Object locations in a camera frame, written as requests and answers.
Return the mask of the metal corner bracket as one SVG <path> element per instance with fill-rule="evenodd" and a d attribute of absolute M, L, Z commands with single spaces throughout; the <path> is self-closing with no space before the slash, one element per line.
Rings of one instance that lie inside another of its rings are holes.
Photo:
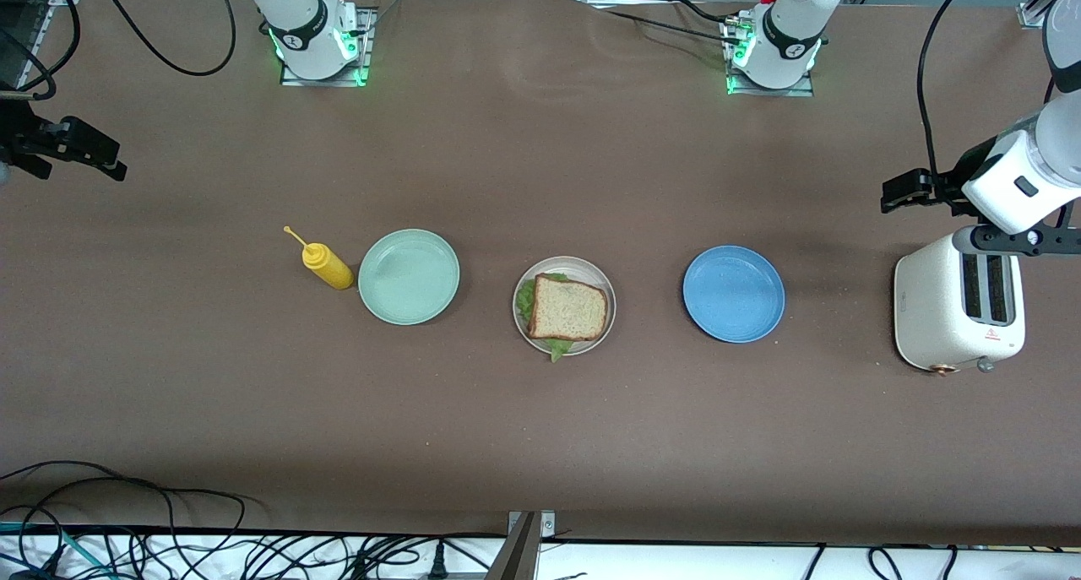
<path fill-rule="evenodd" d="M 518 522 L 518 520 L 522 514 L 524 514 L 524 511 L 509 512 L 508 534 L 510 534 L 511 530 L 513 530 L 513 526 L 516 526 L 516 523 Z M 555 538 L 557 534 L 556 512 L 553 510 L 543 510 L 538 512 L 538 515 L 540 515 L 540 538 L 545 540 Z"/>

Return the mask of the grey metal beam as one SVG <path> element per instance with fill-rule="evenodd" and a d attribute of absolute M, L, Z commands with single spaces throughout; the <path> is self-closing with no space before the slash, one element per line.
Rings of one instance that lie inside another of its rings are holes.
<path fill-rule="evenodd" d="M 484 580 L 536 580 L 544 527 L 543 512 L 518 513 Z"/>

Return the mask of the yellow mustard squeeze bottle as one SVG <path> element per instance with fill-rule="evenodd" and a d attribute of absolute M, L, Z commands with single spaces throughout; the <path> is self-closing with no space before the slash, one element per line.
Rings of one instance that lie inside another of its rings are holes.
<path fill-rule="evenodd" d="M 308 241 L 302 239 L 289 226 L 283 226 L 283 230 L 286 234 L 293 237 L 295 241 L 301 242 L 302 264 L 309 271 L 312 271 L 313 275 L 319 276 L 328 286 L 335 289 L 348 289 L 353 285 L 355 274 L 352 268 L 341 260 L 341 257 L 335 252 L 329 249 L 325 244 L 317 244 L 316 242 L 309 244 Z"/>

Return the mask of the mint green plate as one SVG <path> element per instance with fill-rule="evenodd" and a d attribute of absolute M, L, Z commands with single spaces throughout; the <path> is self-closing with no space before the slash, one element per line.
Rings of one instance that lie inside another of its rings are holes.
<path fill-rule="evenodd" d="M 404 229 L 381 238 L 368 249 L 356 289 L 375 318 L 412 326 L 448 310 L 459 282 L 459 258 L 443 237 Z"/>

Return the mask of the blue plate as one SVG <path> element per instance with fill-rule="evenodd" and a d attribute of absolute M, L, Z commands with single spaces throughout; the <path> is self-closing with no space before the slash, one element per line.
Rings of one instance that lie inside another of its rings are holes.
<path fill-rule="evenodd" d="M 780 325 L 786 291 L 766 257 L 724 245 L 700 252 L 684 273 L 681 295 L 703 333 L 726 343 L 751 343 Z"/>

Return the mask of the white toaster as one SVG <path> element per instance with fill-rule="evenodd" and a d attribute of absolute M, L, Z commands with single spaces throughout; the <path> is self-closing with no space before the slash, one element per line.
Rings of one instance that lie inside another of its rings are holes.
<path fill-rule="evenodd" d="M 1024 347 L 1024 291 L 1014 254 L 962 252 L 942 237 L 894 268 L 894 341 L 911 367 L 995 370 Z"/>

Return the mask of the beige plate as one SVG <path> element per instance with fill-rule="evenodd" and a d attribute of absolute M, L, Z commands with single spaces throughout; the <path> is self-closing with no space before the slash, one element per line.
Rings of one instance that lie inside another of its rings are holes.
<path fill-rule="evenodd" d="M 549 274 L 555 276 L 555 279 L 570 279 L 574 281 L 582 281 L 582 283 L 597 287 L 599 289 L 605 291 L 609 302 L 609 314 L 608 324 L 605 333 L 601 335 L 598 340 L 574 342 L 570 352 L 563 358 L 580 355 L 586 353 L 587 350 L 593 349 L 596 345 L 605 340 L 606 335 L 611 331 L 611 326 L 614 325 L 615 315 L 617 314 L 617 299 L 615 298 L 615 291 L 611 286 L 611 281 L 606 276 L 605 272 L 597 265 L 590 261 L 579 259 L 579 257 L 571 256 L 555 256 L 548 259 L 540 260 L 538 264 L 534 264 L 532 268 L 526 269 L 524 275 L 519 279 L 516 287 L 513 287 L 513 299 L 511 299 L 511 311 L 513 311 L 513 322 L 522 338 L 525 338 L 533 348 L 540 350 L 540 352 L 547 353 L 549 355 L 549 346 L 544 342 L 544 340 L 533 340 L 529 337 L 528 331 L 525 331 L 524 322 L 521 321 L 520 316 L 516 311 L 516 292 L 525 283 L 528 279 L 533 279 L 534 276 L 540 274 Z"/>

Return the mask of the brown bread slice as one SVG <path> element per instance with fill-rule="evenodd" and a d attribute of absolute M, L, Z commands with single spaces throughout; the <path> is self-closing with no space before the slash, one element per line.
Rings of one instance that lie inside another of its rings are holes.
<path fill-rule="evenodd" d="M 605 291 L 570 279 L 540 274 L 534 279 L 532 313 L 526 333 L 533 340 L 584 342 L 605 333 Z"/>

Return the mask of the green lettuce leaf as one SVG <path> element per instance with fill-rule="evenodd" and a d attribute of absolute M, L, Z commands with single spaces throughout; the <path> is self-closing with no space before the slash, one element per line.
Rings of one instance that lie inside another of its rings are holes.
<path fill-rule="evenodd" d="M 530 319 L 533 316 L 534 306 L 535 306 L 535 282 L 536 279 L 528 279 L 524 284 L 516 292 L 516 311 L 521 321 L 524 322 L 525 331 L 529 331 L 528 326 Z M 545 343 L 549 346 L 549 356 L 551 362 L 557 362 L 560 358 L 563 358 L 574 345 L 571 340 L 560 340 L 560 339 L 548 339 L 544 340 Z"/>

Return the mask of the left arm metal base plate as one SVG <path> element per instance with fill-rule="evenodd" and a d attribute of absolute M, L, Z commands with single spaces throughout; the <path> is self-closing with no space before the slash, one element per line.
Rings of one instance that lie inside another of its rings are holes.
<path fill-rule="evenodd" d="M 811 57 L 808 64 L 799 66 L 798 71 L 801 76 L 791 86 L 762 86 L 740 67 L 749 64 L 749 58 L 755 56 L 755 51 L 758 48 L 764 46 L 763 42 L 756 39 L 752 22 L 728 18 L 725 22 L 719 23 L 718 27 L 722 38 L 735 41 L 734 44 L 729 44 L 723 49 L 729 95 L 745 93 L 745 95 L 788 96 L 788 98 L 808 98 L 808 96 L 813 95 L 813 81 L 810 71 L 811 66 L 815 64 L 814 57 Z"/>

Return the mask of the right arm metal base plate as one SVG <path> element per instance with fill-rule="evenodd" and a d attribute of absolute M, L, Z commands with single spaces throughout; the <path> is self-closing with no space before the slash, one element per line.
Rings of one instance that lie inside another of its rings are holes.
<path fill-rule="evenodd" d="M 324 0 L 320 30 L 271 30 L 280 83 L 297 87 L 364 87 L 375 44 L 376 10 Z"/>

